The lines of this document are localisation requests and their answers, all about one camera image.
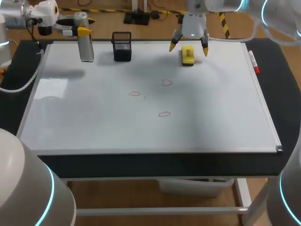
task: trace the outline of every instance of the whiteboard frame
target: whiteboard frame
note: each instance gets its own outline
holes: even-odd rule
[[[109,41],[94,41],[93,43],[94,44],[108,44],[108,42]],[[135,44],[135,43],[149,44],[149,43],[152,43],[152,42],[156,42],[156,43],[160,44],[160,43],[166,43],[167,40],[159,40],[159,41],[156,41],[156,40],[150,40],[150,41],[148,41],[148,40],[132,41],[133,44]],[[63,43],[65,45],[67,45],[68,43],[74,44],[74,41],[54,41],[53,42],[53,44],[59,44],[59,43]],[[244,55],[245,55],[245,58],[246,58],[246,61],[247,61],[247,64],[248,64],[248,67],[249,67],[252,79],[253,79],[253,82],[254,82],[254,85],[255,85],[255,88],[257,90],[258,97],[260,99],[263,111],[264,111],[266,119],[268,121],[270,131],[272,133],[272,136],[273,136],[275,144],[276,144],[275,149],[273,149],[273,150],[271,150],[271,149],[266,149],[266,150],[263,150],[263,149],[260,149],[260,150],[245,149],[245,150],[239,150],[239,151],[238,150],[223,150],[222,152],[221,152],[221,150],[207,150],[207,151],[203,150],[201,152],[195,152],[195,151],[193,151],[193,152],[184,152],[183,150],[182,151],[181,150],[174,150],[172,153],[198,153],[198,154],[202,154],[202,153],[278,153],[278,152],[282,152],[281,142],[280,142],[280,139],[278,137],[278,134],[277,134],[276,128],[274,126],[273,120],[271,118],[271,115],[269,113],[269,110],[268,110],[266,101],[264,99],[262,90],[260,88],[260,85],[259,85],[259,82],[258,82],[258,79],[257,79],[257,75],[255,74],[255,71],[253,69],[252,61],[251,61],[250,56],[248,54],[248,50],[247,50],[246,45],[244,43],[241,43],[241,45],[242,45],[242,49],[243,49],[243,52],[244,52]],[[43,71],[44,71],[44,67],[46,65],[46,60],[47,60],[47,57],[49,55],[51,47],[52,47],[52,44],[48,44],[47,48],[45,50],[43,62],[41,64],[41,66],[40,66],[39,73],[38,73],[38,75],[36,77],[36,80],[34,82],[34,85],[33,85],[33,88],[32,88],[32,92],[30,94],[28,103],[27,103],[26,108],[25,108],[24,115],[22,117],[19,129],[18,129],[18,132],[17,132],[17,135],[16,135],[19,139],[21,138],[21,134],[23,132],[26,119],[28,117],[29,109],[30,109],[30,107],[32,105],[32,101],[34,99],[37,87],[39,85],[39,81],[40,81],[40,79],[42,77],[42,74],[43,74]],[[141,149],[141,150],[143,152],[139,152],[140,154],[150,154],[150,153],[152,153],[152,154],[158,154],[158,152],[154,152],[154,151],[151,151],[151,150],[148,150],[148,149]],[[78,150],[65,150],[65,149],[64,150],[59,150],[59,149],[53,150],[53,149],[51,149],[51,150],[49,150],[49,152],[47,150],[42,150],[42,151],[41,150],[34,150],[34,152],[37,155],[44,155],[44,156],[47,156],[47,155],[107,154],[107,153],[100,153],[99,149],[85,149],[85,150],[83,150],[83,149],[78,149]],[[128,153],[118,153],[118,152],[116,153],[116,152],[112,152],[111,154],[137,154],[137,152],[132,152],[132,151],[130,151],[128,149]]]

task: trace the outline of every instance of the white cable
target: white cable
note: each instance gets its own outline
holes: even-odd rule
[[[258,23],[254,22],[253,33],[252,36],[248,39],[216,39],[209,37],[210,41],[224,41],[224,42],[246,42],[252,40],[257,33]]]
[[[15,41],[15,40],[13,40],[13,39],[10,39],[9,41],[12,41],[12,42],[14,42],[15,44],[16,44],[16,46],[18,47],[19,45],[18,45],[18,43]]]
[[[5,92],[5,93],[18,93],[18,92],[21,92],[24,89],[26,89],[32,83],[32,81],[35,79],[35,77],[37,76],[37,74],[39,72],[39,68],[40,68],[40,66],[42,64],[43,57],[44,57],[44,50],[41,49],[41,51],[38,54],[41,54],[39,65],[38,65],[36,71],[34,72],[32,78],[29,79],[29,81],[23,87],[21,87],[19,89],[13,89],[13,90],[0,88],[0,91]]]
[[[276,39],[268,30],[268,27],[265,25],[261,25],[262,28],[264,29],[266,35],[268,36],[269,39],[271,39],[273,42],[277,43],[278,45],[281,46],[299,46],[301,45],[301,40],[294,41],[294,42],[287,42],[287,41],[281,41],[279,39]]]

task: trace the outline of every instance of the red circle drawing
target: red circle drawing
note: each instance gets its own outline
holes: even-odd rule
[[[159,114],[159,117],[166,117],[166,116],[169,116],[170,115],[170,112],[161,112]]]
[[[133,91],[133,92],[130,92],[130,96],[134,96],[134,97],[136,97],[136,96],[139,96],[141,93],[140,92],[138,92],[138,91]]]
[[[173,82],[168,79],[162,80],[162,86],[170,86],[172,83]]]

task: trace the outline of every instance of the wooden floor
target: wooden floor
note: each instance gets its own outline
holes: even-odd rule
[[[183,10],[182,0],[157,0],[158,5],[164,5],[170,10]],[[75,8],[75,0],[59,0],[60,7]],[[90,8],[130,8],[129,0],[105,1],[92,3]],[[168,15],[164,21],[150,20],[148,26],[123,24],[123,13],[91,13],[89,15],[96,22],[91,26],[93,38],[111,38],[114,31],[131,31],[133,39],[170,39],[177,27],[175,15]],[[226,20],[232,38],[251,36],[253,21],[241,13],[228,13]],[[211,37],[224,38],[222,26],[218,16],[207,16],[207,27]],[[273,32],[274,35],[288,40],[287,37]],[[25,30],[9,30],[9,38],[17,42],[29,39]],[[265,35],[259,29],[257,38]],[[46,38],[64,38],[59,34],[52,34]],[[11,44],[12,54],[16,47]],[[301,86],[301,53],[298,47],[281,47],[295,78]],[[254,198],[265,182],[264,178],[248,179],[250,194]],[[236,196],[232,188],[225,189],[217,198],[202,198],[195,196],[181,196],[162,194],[155,180],[147,181],[109,181],[109,182],[71,182],[72,190],[78,208],[125,208],[125,207],[198,207],[198,206],[235,206]],[[239,217],[226,216],[140,216],[140,217],[88,217],[77,218],[76,226],[235,226],[240,225]],[[257,226],[266,226],[263,216]]]

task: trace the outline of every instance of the glowing blue ring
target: glowing blue ring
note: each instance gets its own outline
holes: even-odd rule
[[[280,193],[281,193],[281,198],[282,198],[282,201],[285,205],[285,207],[287,208],[287,211],[291,214],[291,216],[293,217],[293,219],[299,224],[301,225],[301,222],[297,219],[297,217],[293,214],[293,212],[291,211],[291,209],[289,208],[289,206],[287,205],[286,201],[285,201],[285,198],[283,196],[283,192],[282,192],[282,186],[281,186],[281,177],[282,177],[282,173],[280,175]]]
[[[5,46],[5,45],[7,45],[7,44],[9,44],[9,41],[4,42],[4,43],[0,43],[0,46]]]
[[[51,176],[51,195],[50,195],[50,198],[49,198],[49,201],[48,201],[48,204],[47,204],[47,207],[42,215],[42,217],[39,219],[39,221],[34,225],[34,226],[39,226],[42,221],[44,220],[45,216],[47,215],[48,211],[49,211],[49,208],[51,206],[51,203],[52,203],[52,200],[53,200],[53,196],[55,194],[55,179],[53,177],[53,174],[52,174],[52,171],[51,169],[49,169],[49,167],[47,166],[49,172],[50,172],[50,176]]]
[[[265,22],[265,20],[264,20],[264,18],[263,18],[263,13],[264,13],[264,8],[265,8],[265,5],[267,4],[267,2],[268,2],[268,0],[265,0],[264,4],[263,4],[263,6],[262,6],[262,9],[261,9],[261,19],[262,19],[263,23],[264,23],[266,26],[268,26],[268,25],[267,25],[267,23]]]
[[[240,6],[237,8],[237,10],[235,10],[235,12],[239,11],[242,8],[244,2],[245,2],[245,0],[241,0]]]

